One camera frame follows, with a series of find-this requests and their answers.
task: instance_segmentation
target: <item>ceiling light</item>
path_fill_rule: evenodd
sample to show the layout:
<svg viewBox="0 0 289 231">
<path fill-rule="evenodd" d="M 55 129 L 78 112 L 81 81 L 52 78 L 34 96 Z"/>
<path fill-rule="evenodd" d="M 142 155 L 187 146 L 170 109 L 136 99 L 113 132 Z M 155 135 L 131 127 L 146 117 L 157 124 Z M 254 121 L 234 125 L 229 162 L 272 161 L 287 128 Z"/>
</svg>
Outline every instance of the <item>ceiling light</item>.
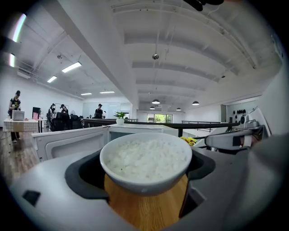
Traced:
<svg viewBox="0 0 289 231">
<path fill-rule="evenodd" d="M 198 101 L 194 101 L 194 102 L 192 103 L 192 105 L 197 106 L 197 105 L 199 105 L 199 102 L 198 102 Z"/>
<path fill-rule="evenodd" d="M 67 71 L 70 71 L 70 70 L 77 68 L 77 67 L 80 67 L 80 66 L 81 66 L 81 63 L 77 62 L 77 63 L 72 64 L 69 67 L 66 67 L 65 69 L 62 70 L 62 72 L 66 73 Z"/>
<path fill-rule="evenodd" d="M 153 104 L 159 104 L 159 101 L 158 101 L 157 99 L 154 99 L 154 100 L 152 101 L 152 103 L 153 103 Z"/>
<path fill-rule="evenodd" d="M 15 66 L 15 56 L 13 54 L 10 54 L 10 56 L 9 56 L 9 65 L 11 67 Z"/>
<path fill-rule="evenodd" d="M 51 83 L 54 79 L 57 79 L 57 77 L 56 76 L 52 76 L 47 82 Z"/>
<path fill-rule="evenodd" d="M 114 93 L 114 91 L 110 91 L 110 92 L 100 92 L 101 94 L 106 94 L 106 93 Z"/>
<path fill-rule="evenodd" d="M 22 14 L 21 17 L 19 18 L 18 22 L 17 22 L 16 29 L 14 31 L 13 38 L 12 38 L 12 40 L 14 42 L 17 42 L 17 40 L 18 40 L 18 36 L 20 34 L 20 30 L 21 30 L 21 27 L 24 23 L 25 18 L 26 18 L 26 15 Z"/>
</svg>

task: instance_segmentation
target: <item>black railing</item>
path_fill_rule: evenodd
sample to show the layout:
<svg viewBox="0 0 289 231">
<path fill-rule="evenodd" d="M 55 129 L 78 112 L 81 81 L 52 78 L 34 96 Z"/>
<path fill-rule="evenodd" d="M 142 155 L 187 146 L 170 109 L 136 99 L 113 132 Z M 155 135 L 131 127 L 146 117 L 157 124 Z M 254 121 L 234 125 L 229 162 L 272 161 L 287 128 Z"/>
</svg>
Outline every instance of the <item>black railing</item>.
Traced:
<svg viewBox="0 0 289 231">
<path fill-rule="evenodd" d="M 187 121 L 187 120 L 182 120 L 182 124 L 205 124 L 205 123 L 208 123 L 208 124 L 220 124 L 221 122 L 208 122 L 208 121 Z M 200 131 L 205 131 L 205 132 L 211 132 L 211 128 L 203 128 L 203 129 L 198 129 L 197 130 L 200 130 Z"/>
<path fill-rule="evenodd" d="M 116 120 L 103 120 L 103 119 L 83 119 L 84 120 L 84 127 L 99 127 L 102 125 L 112 125 L 116 124 Z M 189 124 L 165 124 L 165 123 L 147 123 L 147 122 L 131 122 L 125 121 L 125 124 L 134 124 L 134 125 L 164 125 L 170 128 L 178 129 L 178 136 L 182 136 L 183 129 L 211 129 L 211 128 L 224 128 L 228 127 L 231 129 L 233 126 L 238 126 L 240 123 L 213 123 L 213 122 L 206 122 L 206 123 L 189 123 Z"/>
</svg>

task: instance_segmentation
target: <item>potted plant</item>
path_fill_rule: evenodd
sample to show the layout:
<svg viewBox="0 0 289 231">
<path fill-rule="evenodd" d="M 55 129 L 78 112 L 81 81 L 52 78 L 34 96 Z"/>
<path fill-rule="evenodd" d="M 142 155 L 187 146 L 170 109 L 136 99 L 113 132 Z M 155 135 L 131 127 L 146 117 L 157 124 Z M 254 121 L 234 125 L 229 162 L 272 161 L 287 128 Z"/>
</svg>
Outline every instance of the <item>potted plant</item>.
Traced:
<svg viewBox="0 0 289 231">
<path fill-rule="evenodd" d="M 125 122 L 124 118 L 125 117 L 125 113 L 123 112 L 116 112 L 115 117 L 117 117 L 117 124 L 118 125 L 123 125 L 123 123 Z"/>
</svg>

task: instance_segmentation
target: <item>wooden floor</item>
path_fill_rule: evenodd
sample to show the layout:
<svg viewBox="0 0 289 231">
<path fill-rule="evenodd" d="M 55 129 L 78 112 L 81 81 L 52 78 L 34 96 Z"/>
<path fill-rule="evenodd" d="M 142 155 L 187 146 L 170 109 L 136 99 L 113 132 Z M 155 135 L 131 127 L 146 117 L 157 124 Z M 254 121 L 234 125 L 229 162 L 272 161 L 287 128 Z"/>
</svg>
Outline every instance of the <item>wooden floor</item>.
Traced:
<svg viewBox="0 0 289 231">
<path fill-rule="evenodd" d="M 10 134 L 7 140 L 0 131 L 0 137 L 0 171 L 7 185 L 11 185 L 15 179 L 37 164 L 33 154 L 35 150 L 28 133 L 20 133 L 22 140 L 16 144 L 11 142 Z M 105 178 L 105 190 L 110 195 L 110 206 L 142 231 L 159 230 L 178 221 L 186 184 L 187 178 L 183 176 L 171 190 L 158 196 L 141 197 L 116 185 L 108 176 Z"/>
</svg>

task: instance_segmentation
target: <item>pendant light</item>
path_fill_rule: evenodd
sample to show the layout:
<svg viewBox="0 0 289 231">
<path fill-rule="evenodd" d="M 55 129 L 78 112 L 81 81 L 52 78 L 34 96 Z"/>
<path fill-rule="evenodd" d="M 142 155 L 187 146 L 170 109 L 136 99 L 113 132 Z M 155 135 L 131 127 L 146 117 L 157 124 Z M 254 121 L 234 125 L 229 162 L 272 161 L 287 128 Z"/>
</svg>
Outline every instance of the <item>pendant light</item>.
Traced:
<svg viewBox="0 0 289 231">
<path fill-rule="evenodd" d="M 194 101 L 194 102 L 192 103 L 192 105 L 197 106 L 197 105 L 199 105 L 199 102 L 198 102 L 198 101 Z"/>
<path fill-rule="evenodd" d="M 152 101 L 152 103 L 153 103 L 153 104 L 159 104 L 159 101 L 158 101 L 157 99 L 154 99 L 154 100 Z"/>
</svg>

